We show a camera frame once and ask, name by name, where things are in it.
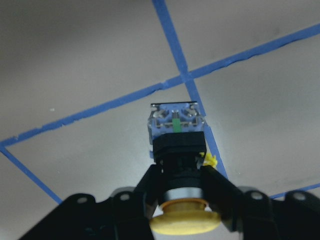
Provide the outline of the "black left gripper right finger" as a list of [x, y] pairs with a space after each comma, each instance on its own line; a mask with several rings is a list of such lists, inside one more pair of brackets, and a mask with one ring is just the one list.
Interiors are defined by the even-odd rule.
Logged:
[[209, 165], [200, 168], [200, 179], [209, 207], [220, 215], [230, 232], [238, 231], [243, 208], [242, 191]]

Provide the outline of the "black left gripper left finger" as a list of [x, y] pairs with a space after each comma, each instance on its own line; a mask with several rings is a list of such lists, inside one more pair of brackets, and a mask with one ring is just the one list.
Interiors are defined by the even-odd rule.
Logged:
[[138, 199], [138, 209], [148, 220], [153, 218], [158, 207], [163, 192], [162, 180], [162, 168], [152, 164], [133, 191]]

